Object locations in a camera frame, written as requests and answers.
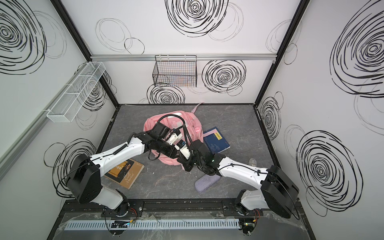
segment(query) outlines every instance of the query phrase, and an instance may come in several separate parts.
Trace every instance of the wire basket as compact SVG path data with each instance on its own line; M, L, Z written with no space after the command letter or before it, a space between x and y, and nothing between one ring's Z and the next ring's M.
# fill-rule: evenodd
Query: wire basket
M196 55L156 55L152 78L155 86L168 83L177 87L197 86Z
M49 110L47 117L53 122L72 122L104 71L102 62L88 62Z

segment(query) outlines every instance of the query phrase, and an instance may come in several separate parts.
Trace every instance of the robotic arm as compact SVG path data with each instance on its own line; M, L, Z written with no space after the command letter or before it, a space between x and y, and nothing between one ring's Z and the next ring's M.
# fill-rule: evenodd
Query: robotic arm
M256 208L270 208L278 215L290 218L298 187L280 168L251 167L225 155L212 154L199 140L192 142L183 125L185 139L190 140L189 145L180 140L181 127L171 131L160 121L152 130L132 134L127 142L108 151L91 156L82 154L75 159L65 182L79 203L95 202L114 210L117 216L125 216L129 209L127 198L118 190L102 185L101 176L127 159L154 149L168 157L177 158L186 171L191 171L197 165L200 170L209 171L207 174L232 177L257 188L256 191L240 192L237 201L240 213L245 214Z

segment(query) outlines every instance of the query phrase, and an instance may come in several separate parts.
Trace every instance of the book cover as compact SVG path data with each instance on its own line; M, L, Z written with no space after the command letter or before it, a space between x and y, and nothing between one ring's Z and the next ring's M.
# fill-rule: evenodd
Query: book cover
M203 136L205 144L213 154L220 153L230 148L229 143L225 140L217 127L204 131Z
M129 189L143 168L143 164L133 159L128 159L112 168L104 176Z

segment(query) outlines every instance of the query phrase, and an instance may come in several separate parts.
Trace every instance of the marble surface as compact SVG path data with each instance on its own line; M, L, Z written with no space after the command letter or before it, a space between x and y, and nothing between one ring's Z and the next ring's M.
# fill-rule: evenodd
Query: marble surface
M194 106L121 106L115 123L107 138L104 151L125 141L132 132L143 130L144 122L151 116L176 110L190 112ZM222 152L235 161L248 163L257 160L258 167L270 167L272 163L264 136L252 105L202 105L195 115L203 130L217 126L224 135L230 149ZM150 161L148 153L133 158L144 164L144 169L130 189L102 178L102 183L119 189L129 199L179 199L179 198L235 198L242 189L255 190L238 180L222 177L205 192L195 190L195 182L204 173L194 167L186 172L181 165L170 166L159 160Z

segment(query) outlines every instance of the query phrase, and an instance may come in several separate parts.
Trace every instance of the white wall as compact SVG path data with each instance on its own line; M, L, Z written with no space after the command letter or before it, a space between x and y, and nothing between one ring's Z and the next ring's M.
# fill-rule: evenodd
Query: white wall
M317 240L382 239L384 98L373 97L383 96L384 1L359 12L367 2L313 0L296 60L280 64L259 105Z
M32 120L44 110L44 107L69 81L79 64L84 62L81 52L49 0L27 3L18 0L13 3L19 3L26 9L27 15L19 15L20 18L32 18L30 21L36 22L35 27L41 24L43 30L40 30L39 34L44 32L47 48L44 54L32 53L39 58L45 56L40 61L35 61L39 58L31 60L24 52L18 53L14 48L12 51L4 51L5 46L9 47L4 43L4 38L10 38L10 35L5 35L4 28L0 31L0 63L2 64L0 65L2 85L0 154L3 154ZM12 14L15 12L9 12L10 8L5 7L9 3L1 1L1 4L5 4L1 7L3 14L0 16L0 25L3 26L3 17L7 16L4 12L7 12L8 16L14 16ZM17 24L14 26L16 31L28 28L28 26ZM50 26L57 26L57 28L54 30ZM35 36L33 39L41 39L41 36ZM4 66L6 57L22 57L25 61L7 67ZM31 66L22 70L27 63ZM10 75L11 70L17 70L13 73L24 75ZM99 84L86 103L88 106L85 104L71 123L49 121L0 181L1 239L41 240L48 237L60 212L62 198L56 195L52 183L52 168L45 166L44 160L47 165L53 166L57 157L67 149L68 153L74 153L72 157L63 155L59 160L67 161L70 165L77 154L84 151L93 153L114 112L112 103ZM59 180L54 176L54 181L58 183ZM22 227L15 224L20 222L25 224Z
M179 2L182 6L180 8L172 5ZM92 5L87 0L64 0L63 3L94 55L241 54L276 53L299 0L95 0ZM119 90L118 101L123 104L253 103L271 65L271 61L240 63L246 67L243 80L239 75L233 74L239 71L239 63L227 61L220 63L226 66L220 72L215 72L210 81L205 79L208 77L203 71L207 63L197 62L197 87L187 88L184 87L185 84L173 82L171 86L167 86L166 91L161 89L159 98L163 101L145 99L148 88L154 84L152 72L155 62L106 64L113 69L109 73ZM178 67L173 71L184 69L186 67ZM174 101L175 93L176 98L181 101Z

